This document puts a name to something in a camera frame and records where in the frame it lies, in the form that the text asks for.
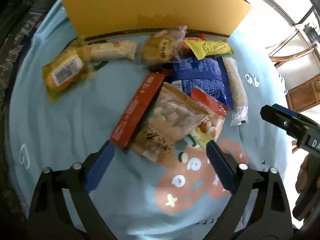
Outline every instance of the cardboard box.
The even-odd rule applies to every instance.
[[[228,38],[251,9],[246,0],[62,0],[87,42],[187,25],[190,32]]]

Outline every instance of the silver bolt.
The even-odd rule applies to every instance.
[[[72,168],[77,171],[77,170],[82,168],[82,164],[81,163],[75,163],[75,164],[72,165]]]
[[[247,170],[249,167],[248,167],[248,165],[245,164],[245,163],[240,163],[240,164],[239,164],[239,168],[240,168],[241,170],[245,171],[245,170]]]
[[[271,173],[277,174],[278,170],[275,167],[270,168]]]
[[[45,167],[45,168],[42,170],[42,172],[43,172],[44,174],[48,174],[50,171],[51,171],[51,168],[50,168],[50,167]]]

